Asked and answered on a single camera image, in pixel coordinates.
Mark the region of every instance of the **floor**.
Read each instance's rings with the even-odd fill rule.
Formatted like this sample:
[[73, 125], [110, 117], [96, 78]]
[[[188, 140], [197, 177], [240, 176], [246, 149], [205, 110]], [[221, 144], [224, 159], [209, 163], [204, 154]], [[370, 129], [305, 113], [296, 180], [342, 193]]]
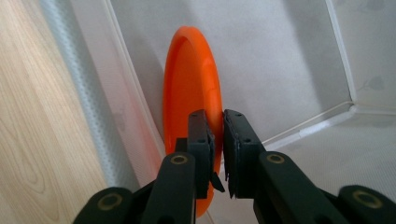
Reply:
[[346, 112], [301, 130], [278, 148], [314, 184], [338, 195], [341, 187], [361, 185], [396, 202], [396, 116]]
[[106, 187], [38, 0], [0, 3], [0, 223], [70, 223]]

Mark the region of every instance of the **screw hole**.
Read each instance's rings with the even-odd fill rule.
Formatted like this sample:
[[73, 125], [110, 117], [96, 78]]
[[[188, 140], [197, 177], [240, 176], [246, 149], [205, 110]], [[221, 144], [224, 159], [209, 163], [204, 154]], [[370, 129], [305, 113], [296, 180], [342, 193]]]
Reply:
[[187, 159], [187, 157], [185, 157], [185, 156], [174, 156], [174, 157], [172, 157], [171, 162], [173, 164], [180, 165], [180, 164], [186, 163], [188, 160], [189, 159]]
[[102, 211], [109, 211], [117, 206], [119, 206], [122, 202], [122, 197], [114, 192], [105, 195], [101, 200], [98, 202], [97, 206]]
[[277, 164], [283, 163], [285, 161], [285, 159], [283, 157], [276, 155], [276, 154], [268, 155], [267, 160], [272, 163], [277, 163]]
[[370, 194], [366, 191], [358, 189], [355, 192], [353, 192], [352, 196], [355, 199], [355, 201], [363, 204], [366, 207], [373, 208], [373, 209], [382, 207], [381, 200], [379, 200], [373, 194]]

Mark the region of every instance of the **black plastic part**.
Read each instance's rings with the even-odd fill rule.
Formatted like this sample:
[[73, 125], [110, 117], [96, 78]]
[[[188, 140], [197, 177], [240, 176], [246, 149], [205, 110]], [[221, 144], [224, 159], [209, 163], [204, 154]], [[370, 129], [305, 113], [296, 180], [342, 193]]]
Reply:
[[195, 158], [175, 152], [163, 159], [148, 198], [143, 224], [195, 223]]
[[177, 138], [175, 152], [187, 152], [187, 138]]
[[197, 110], [189, 115], [187, 152], [195, 158], [197, 199], [205, 199], [213, 174], [215, 136], [207, 125], [204, 110]]
[[75, 224], [123, 224], [130, 214], [133, 196], [128, 189], [109, 188], [94, 194], [76, 217]]
[[224, 167], [230, 197], [254, 198], [256, 166], [265, 148], [245, 116], [224, 111]]
[[396, 223], [396, 204], [373, 189], [363, 186], [343, 187], [338, 201], [352, 223]]
[[276, 208], [265, 190], [257, 190], [256, 196], [254, 197], [253, 211], [259, 223], [282, 223]]
[[[258, 191], [266, 193], [283, 223], [348, 223], [285, 154], [273, 151], [261, 153], [257, 169]], [[263, 208], [260, 209], [261, 214], [265, 214]]]
[[146, 210], [146, 206], [149, 200], [149, 196], [151, 194], [152, 187], [154, 186], [155, 181], [147, 184], [142, 189], [135, 192], [132, 196], [132, 204], [129, 211], [129, 217], [127, 218], [127, 223], [137, 224], [141, 223], [143, 213]]
[[225, 192], [225, 188], [222, 186], [221, 180], [216, 172], [213, 172], [210, 182], [212, 183], [214, 189], [220, 191], [221, 193]]

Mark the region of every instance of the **wooden floor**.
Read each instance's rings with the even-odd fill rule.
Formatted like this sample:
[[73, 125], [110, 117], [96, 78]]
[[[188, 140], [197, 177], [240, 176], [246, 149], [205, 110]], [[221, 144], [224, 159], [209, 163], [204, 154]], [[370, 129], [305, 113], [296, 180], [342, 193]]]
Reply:
[[105, 187], [38, 0], [0, 1], [0, 223], [70, 223]]

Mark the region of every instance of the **orange disc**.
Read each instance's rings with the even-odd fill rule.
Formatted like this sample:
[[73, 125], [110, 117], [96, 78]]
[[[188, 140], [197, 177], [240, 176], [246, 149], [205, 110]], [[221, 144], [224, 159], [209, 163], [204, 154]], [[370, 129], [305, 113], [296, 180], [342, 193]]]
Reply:
[[[175, 152], [177, 138], [188, 135], [188, 116], [204, 109], [215, 135], [215, 172], [219, 173], [222, 151], [222, 106], [215, 61], [201, 32], [194, 27], [180, 27], [175, 33], [166, 59], [163, 86], [163, 130], [166, 154]], [[197, 216], [209, 207], [213, 187], [207, 199], [197, 200]]]

